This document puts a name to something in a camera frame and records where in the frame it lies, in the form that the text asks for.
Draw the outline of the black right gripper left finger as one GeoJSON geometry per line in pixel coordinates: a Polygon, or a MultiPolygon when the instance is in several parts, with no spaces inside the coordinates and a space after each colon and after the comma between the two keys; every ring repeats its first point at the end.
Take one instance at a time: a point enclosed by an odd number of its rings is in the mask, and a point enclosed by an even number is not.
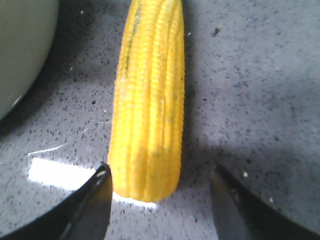
{"type": "Polygon", "coordinates": [[[102,240],[110,224],[113,181],[109,165],[96,172],[60,204],[3,240],[102,240]]]}

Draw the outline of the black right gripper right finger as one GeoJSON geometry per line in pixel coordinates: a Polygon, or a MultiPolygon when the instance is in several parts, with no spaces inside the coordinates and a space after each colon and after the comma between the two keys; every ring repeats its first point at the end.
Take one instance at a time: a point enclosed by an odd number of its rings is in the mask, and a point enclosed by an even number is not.
{"type": "Polygon", "coordinates": [[[252,194],[222,165],[210,178],[212,215],[220,240],[318,240],[252,194]]]}

